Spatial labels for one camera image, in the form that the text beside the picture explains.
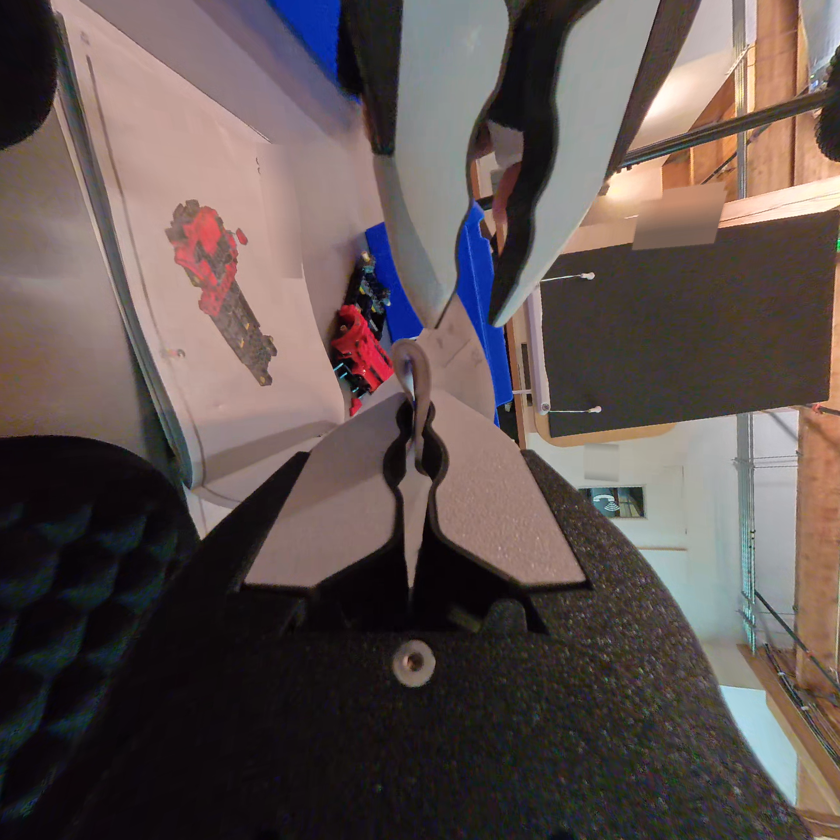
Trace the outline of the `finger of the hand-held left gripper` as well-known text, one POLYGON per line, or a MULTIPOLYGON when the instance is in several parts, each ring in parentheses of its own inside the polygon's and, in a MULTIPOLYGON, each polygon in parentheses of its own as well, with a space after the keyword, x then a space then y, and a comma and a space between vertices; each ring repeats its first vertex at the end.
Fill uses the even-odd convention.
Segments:
POLYGON ((417 316, 442 316, 458 284, 471 206, 468 152, 494 93, 509 31, 502 1, 402 6, 395 141, 374 159, 396 271, 417 316))
MULTIPOLYGON (((579 227, 604 182, 659 2, 586 2, 568 23, 546 13, 524 88, 521 171, 507 203, 490 321, 507 322, 579 227)), ((513 35, 510 20, 496 96, 513 35)))

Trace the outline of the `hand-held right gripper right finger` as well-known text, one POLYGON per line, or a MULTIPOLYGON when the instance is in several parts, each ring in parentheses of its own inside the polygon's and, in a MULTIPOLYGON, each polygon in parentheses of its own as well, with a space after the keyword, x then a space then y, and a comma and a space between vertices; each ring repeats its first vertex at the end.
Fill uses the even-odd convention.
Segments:
POLYGON ((523 452, 491 420, 437 387, 422 465, 431 485, 415 604, 488 605, 587 586, 523 452))

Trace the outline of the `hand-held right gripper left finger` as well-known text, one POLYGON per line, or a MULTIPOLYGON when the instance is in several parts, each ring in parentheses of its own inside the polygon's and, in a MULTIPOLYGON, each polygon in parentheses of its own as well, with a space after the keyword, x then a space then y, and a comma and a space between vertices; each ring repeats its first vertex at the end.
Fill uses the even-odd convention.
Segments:
POLYGON ((246 584, 313 591, 360 573, 407 596, 404 498, 413 408, 389 395, 311 451, 246 574, 246 584))

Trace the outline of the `blue plastic bin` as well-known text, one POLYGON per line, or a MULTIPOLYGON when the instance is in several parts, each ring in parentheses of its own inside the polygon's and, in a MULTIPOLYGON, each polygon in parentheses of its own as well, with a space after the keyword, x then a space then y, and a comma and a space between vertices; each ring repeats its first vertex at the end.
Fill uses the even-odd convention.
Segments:
POLYGON ((328 79, 338 81, 340 1, 268 1, 328 79))
MULTIPOLYGON (((485 352, 497 408, 503 408, 513 397, 511 373, 503 328, 493 327, 489 321, 494 260, 490 241, 480 232, 484 219, 484 208, 472 203, 458 236, 458 298, 485 352)), ((384 223, 369 227, 364 236, 374 260, 375 277, 390 292, 385 320, 391 340, 418 338, 422 325, 397 275, 384 223)))

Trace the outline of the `red and black lego car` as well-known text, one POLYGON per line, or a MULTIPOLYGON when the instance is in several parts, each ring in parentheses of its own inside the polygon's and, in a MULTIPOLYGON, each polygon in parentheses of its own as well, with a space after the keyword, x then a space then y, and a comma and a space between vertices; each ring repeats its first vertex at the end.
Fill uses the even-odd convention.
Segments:
POLYGON ((393 375, 391 358, 382 346, 390 306, 391 292, 378 280, 375 258, 365 250, 353 267, 331 340, 333 372, 350 392, 350 417, 361 410, 365 396, 393 375))

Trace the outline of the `lego instruction booklet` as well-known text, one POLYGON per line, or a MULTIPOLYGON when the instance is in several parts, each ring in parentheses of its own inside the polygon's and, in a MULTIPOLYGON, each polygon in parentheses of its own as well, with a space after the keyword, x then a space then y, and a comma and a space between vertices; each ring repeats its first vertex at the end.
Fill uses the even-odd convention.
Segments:
MULTIPOLYGON (((385 155, 270 10, 130 5, 55 3, 62 108, 182 482, 235 508, 350 418, 331 340, 385 155)), ((460 339, 437 387, 494 422, 464 305, 419 319, 460 339)))

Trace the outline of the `person's left hand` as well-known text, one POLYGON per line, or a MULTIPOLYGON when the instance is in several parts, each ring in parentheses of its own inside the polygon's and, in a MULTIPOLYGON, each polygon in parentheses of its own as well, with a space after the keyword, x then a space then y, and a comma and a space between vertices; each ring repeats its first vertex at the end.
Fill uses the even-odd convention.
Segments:
POLYGON ((521 171, 523 151, 523 132, 487 120, 474 132, 467 153, 470 164, 488 154, 494 154, 501 168, 500 180, 491 204, 491 213, 496 226, 498 253, 501 253, 506 244, 508 200, 521 171))

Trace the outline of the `black pole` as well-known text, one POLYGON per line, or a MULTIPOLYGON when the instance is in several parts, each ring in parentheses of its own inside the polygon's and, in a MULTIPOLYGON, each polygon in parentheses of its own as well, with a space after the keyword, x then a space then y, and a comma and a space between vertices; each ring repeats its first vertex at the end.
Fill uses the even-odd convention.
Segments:
POLYGON ((727 137, 763 129, 771 124, 798 117, 806 112, 822 110, 838 104, 837 87, 825 87, 815 91, 736 117, 730 120, 712 123, 687 133, 645 145, 628 152, 617 166, 618 171, 628 170, 637 165, 667 157, 699 145, 708 144, 727 137))

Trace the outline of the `black round disc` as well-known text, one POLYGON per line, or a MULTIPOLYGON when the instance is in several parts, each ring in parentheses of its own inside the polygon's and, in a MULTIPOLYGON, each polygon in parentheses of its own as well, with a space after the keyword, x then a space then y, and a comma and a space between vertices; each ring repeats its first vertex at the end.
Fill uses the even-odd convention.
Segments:
POLYGON ((829 161, 839 162, 839 47, 828 65, 824 102, 815 121, 815 143, 829 161))

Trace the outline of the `black quilted pad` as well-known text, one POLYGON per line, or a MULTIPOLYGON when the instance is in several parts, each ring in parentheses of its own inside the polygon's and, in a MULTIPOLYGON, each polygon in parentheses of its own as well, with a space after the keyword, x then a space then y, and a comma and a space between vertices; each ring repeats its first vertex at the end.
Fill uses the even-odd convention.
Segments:
POLYGON ((1 484, 2 838, 21 838, 198 537, 172 480, 115 444, 3 437, 1 484))
POLYGON ((1 150, 47 120, 57 87, 56 21, 48 1, 1 2, 1 150))

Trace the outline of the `framed wall sign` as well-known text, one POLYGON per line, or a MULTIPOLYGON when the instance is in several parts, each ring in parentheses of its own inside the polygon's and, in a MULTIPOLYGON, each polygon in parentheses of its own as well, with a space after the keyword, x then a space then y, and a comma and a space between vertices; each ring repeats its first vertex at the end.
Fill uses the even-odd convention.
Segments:
POLYGON ((580 493, 607 518, 647 518, 644 486, 589 486, 580 488, 580 493))

